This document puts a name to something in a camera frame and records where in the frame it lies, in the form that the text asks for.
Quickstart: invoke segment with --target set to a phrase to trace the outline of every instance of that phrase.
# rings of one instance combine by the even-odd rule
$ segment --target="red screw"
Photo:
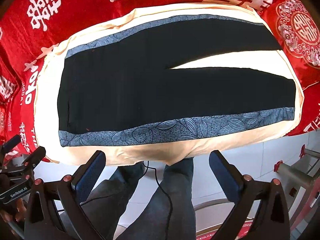
[[[36,184],[36,185],[39,185],[39,184],[41,184],[41,183],[42,183],[42,179],[36,179],[36,180],[35,180],[35,184]]]
[[[246,181],[252,180],[252,177],[251,177],[250,175],[248,175],[248,174],[244,174],[244,175],[243,175],[243,178],[244,178]]]
[[[273,179],[273,183],[276,184],[276,185],[280,185],[281,182],[279,181],[279,179]]]
[[[63,177],[63,181],[65,181],[65,182],[70,181],[71,179],[72,179],[71,175],[66,175]]]

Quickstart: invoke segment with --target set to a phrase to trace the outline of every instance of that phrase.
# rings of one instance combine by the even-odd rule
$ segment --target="pants leg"
[[[92,200],[82,206],[96,230],[106,239],[112,240],[119,218],[124,213],[132,197],[139,178],[143,175],[144,166],[137,163],[133,166],[118,167],[110,179],[102,181],[89,195]],[[67,232],[79,239],[65,213],[60,215]]]
[[[170,196],[173,206],[168,227],[168,240],[195,240],[196,217],[191,202],[193,158],[166,166],[163,190]],[[158,187],[142,214],[117,240],[164,240],[170,210],[168,197]]]

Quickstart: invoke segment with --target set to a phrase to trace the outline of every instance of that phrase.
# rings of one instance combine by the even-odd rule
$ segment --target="floral embroidery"
[[[124,131],[72,134],[59,131],[61,146],[126,146],[211,138],[294,119],[294,107],[245,114],[181,118]]]
[[[222,19],[222,20],[229,20],[229,21],[237,21],[237,22],[244,22],[252,25],[260,25],[264,26],[263,23],[253,23],[249,21],[245,21],[242,19],[237,19],[237,18],[231,18],[231,17],[226,17],[226,16],[221,16],[221,15],[211,15],[211,14],[199,14],[199,15],[176,15],[176,16],[171,16],[169,18],[165,19],[159,19],[155,20],[152,22],[146,22],[137,26],[134,26],[132,28],[129,28],[127,30],[120,31],[119,33],[114,33],[110,34],[105,37],[101,37],[95,41],[91,41],[87,44],[81,44],[78,45],[77,47],[74,47],[72,49],[69,49],[66,55],[66,58],[73,56],[74,54],[87,50],[87,49],[94,49],[94,48],[99,48],[102,46],[106,46],[118,41],[121,41],[135,33],[138,33],[139,31],[153,28],[156,26],[161,26],[164,24],[168,23],[173,23],[173,22],[181,22],[181,21],[190,21],[190,20],[197,20],[197,19]]]
[[[287,0],[276,11],[277,31],[289,52],[320,69],[320,33],[304,5],[298,0]]]

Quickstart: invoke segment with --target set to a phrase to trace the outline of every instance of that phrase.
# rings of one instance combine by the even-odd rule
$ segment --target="red bedspread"
[[[278,0],[261,13],[288,57],[305,100],[299,125],[288,135],[320,125],[320,32],[300,0]]]
[[[273,0],[15,0],[0,21],[0,94],[6,103],[6,138],[20,134],[22,144],[16,150],[21,153],[38,147],[33,119],[36,81],[53,46],[134,8],[182,2],[249,5],[262,10]]]

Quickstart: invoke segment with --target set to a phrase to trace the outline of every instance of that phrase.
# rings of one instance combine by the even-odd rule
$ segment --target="blue patterned border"
[[[253,23],[237,18],[232,18],[232,17],[225,17],[225,16],[220,16],[220,15],[211,15],[211,14],[199,14],[199,15],[177,15],[177,16],[172,16],[169,18],[161,19],[161,20],[156,20],[152,22],[147,22],[140,24],[138,26],[132,27],[130,29],[114,33],[102,38],[99,38],[95,41],[91,41],[88,44],[82,44],[77,47],[74,47],[72,49],[69,49],[66,55],[66,58],[73,56],[74,54],[87,50],[87,49],[94,49],[98,47],[102,47],[108,44],[112,44],[118,41],[121,41],[139,31],[172,23],[172,22],[181,22],[181,21],[190,21],[190,20],[198,20],[198,19],[220,19],[220,20],[232,20],[232,21],[238,21],[238,22],[245,22],[248,24],[254,24],[254,25],[261,25],[264,26],[263,23]]]
[[[145,124],[124,131],[72,134],[59,131],[61,146],[127,146],[210,138],[294,119],[294,107],[246,114],[192,117]]]

